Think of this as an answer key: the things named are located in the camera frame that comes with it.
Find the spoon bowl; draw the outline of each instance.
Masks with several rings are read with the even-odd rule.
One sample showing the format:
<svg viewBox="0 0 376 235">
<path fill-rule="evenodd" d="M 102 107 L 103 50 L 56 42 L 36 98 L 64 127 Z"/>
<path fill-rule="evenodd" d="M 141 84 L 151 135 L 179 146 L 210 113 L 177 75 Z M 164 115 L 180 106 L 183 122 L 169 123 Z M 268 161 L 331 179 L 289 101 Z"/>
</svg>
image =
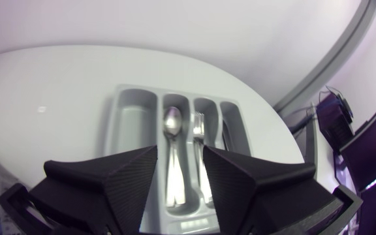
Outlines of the spoon bowl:
<svg viewBox="0 0 376 235">
<path fill-rule="evenodd" d="M 166 109 L 163 116 L 163 131 L 170 137 L 175 138 L 182 128 L 181 111 L 176 107 L 169 107 Z"/>
</svg>

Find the white wall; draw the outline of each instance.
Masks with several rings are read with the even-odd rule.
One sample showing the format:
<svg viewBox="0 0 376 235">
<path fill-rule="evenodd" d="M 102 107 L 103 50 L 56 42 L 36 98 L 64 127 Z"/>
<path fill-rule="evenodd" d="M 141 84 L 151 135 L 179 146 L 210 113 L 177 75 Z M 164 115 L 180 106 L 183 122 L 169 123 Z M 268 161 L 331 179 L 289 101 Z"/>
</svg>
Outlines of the white wall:
<svg viewBox="0 0 376 235">
<path fill-rule="evenodd" d="M 376 13 L 360 45 L 327 85 L 340 90 L 347 99 L 354 114 L 354 131 L 376 112 Z M 303 107 L 308 106 L 310 102 L 319 103 L 318 92 L 310 101 L 303 104 Z M 289 126 L 294 125 L 304 113 L 291 115 L 284 121 Z M 303 138 L 298 139 L 298 144 L 304 151 Z"/>
<path fill-rule="evenodd" d="M 324 57 L 360 0 L 0 0 L 0 53 L 134 46 L 215 65 L 277 103 Z"/>
</svg>

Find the fork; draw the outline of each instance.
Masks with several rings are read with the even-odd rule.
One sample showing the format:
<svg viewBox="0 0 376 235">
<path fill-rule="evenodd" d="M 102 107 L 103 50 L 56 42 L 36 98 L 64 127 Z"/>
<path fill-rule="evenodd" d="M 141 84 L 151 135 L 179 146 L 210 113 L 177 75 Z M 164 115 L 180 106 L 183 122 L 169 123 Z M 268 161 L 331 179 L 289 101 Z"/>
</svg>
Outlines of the fork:
<svg viewBox="0 0 376 235">
<path fill-rule="evenodd" d="M 200 179 L 200 189 L 206 204 L 213 202 L 212 190 L 207 177 L 206 167 L 202 159 L 202 148 L 204 146 L 204 114 L 195 112 L 194 115 L 194 149 L 198 164 L 198 178 Z"/>
</svg>

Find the tray compartment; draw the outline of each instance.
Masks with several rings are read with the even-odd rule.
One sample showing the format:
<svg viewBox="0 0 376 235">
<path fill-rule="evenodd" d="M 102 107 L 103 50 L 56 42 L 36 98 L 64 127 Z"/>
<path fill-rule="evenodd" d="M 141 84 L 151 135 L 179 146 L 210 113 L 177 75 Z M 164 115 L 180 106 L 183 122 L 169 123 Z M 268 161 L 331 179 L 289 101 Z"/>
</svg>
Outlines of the tray compartment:
<svg viewBox="0 0 376 235">
<path fill-rule="evenodd" d="M 220 109 L 223 122 L 227 127 L 226 131 L 223 128 L 223 132 L 226 132 L 229 137 L 225 140 L 227 146 L 229 146 L 228 150 L 250 156 L 249 142 L 239 107 L 232 102 L 224 101 L 220 103 Z"/>
<path fill-rule="evenodd" d="M 122 91 L 113 102 L 106 153 L 111 155 L 155 145 L 156 118 L 154 93 L 143 89 Z"/>
<path fill-rule="evenodd" d="M 189 106 L 189 101 L 187 97 L 184 97 L 182 95 L 177 94 L 167 94 L 163 97 L 163 113 L 168 107 L 174 106 L 178 108 L 181 111 L 182 114 L 182 128 L 179 135 L 176 137 L 176 145 L 178 148 L 178 157 L 181 165 L 181 170 L 183 174 L 183 181 L 185 185 L 185 200 L 186 203 L 177 206 L 174 208 L 168 208 L 166 207 L 166 210 L 169 214 L 172 215 L 188 215 L 190 213 L 195 212 L 198 207 L 200 206 L 200 200 L 198 197 L 198 193 L 196 190 L 193 189 L 193 182 L 191 179 L 195 178 L 195 176 L 192 176 L 192 171 L 190 170 L 190 164 L 189 157 L 193 157 L 192 154 L 189 154 L 190 151 L 188 151 L 187 143 L 190 141 L 189 136 L 192 137 L 191 131 L 193 128 L 193 115 L 191 113 L 191 109 Z M 164 147 L 166 155 L 164 157 L 165 161 L 162 161 L 161 166 L 164 167 L 164 169 L 168 168 L 168 158 L 169 158 L 169 141 L 168 138 L 163 133 L 164 138 Z M 161 180 L 161 182 L 164 184 L 164 190 L 166 190 L 166 177 L 167 172 L 165 174 L 165 179 Z"/>
</svg>

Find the gray wall trim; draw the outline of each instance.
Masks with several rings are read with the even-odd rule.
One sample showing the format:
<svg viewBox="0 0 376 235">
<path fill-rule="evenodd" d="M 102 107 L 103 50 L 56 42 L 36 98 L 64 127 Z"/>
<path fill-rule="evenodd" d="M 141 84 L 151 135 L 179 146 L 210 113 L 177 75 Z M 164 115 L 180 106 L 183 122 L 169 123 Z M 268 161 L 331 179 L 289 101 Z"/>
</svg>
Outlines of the gray wall trim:
<svg viewBox="0 0 376 235">
<path fill-rule="evenodd" d="M 361 0 L 355 15 L 337 42 L 316 67 L 275 106 L 275 111 L 287 117 L 318 92 L 354 52 L 371 25 L 376 0 Z"/>
</svg>

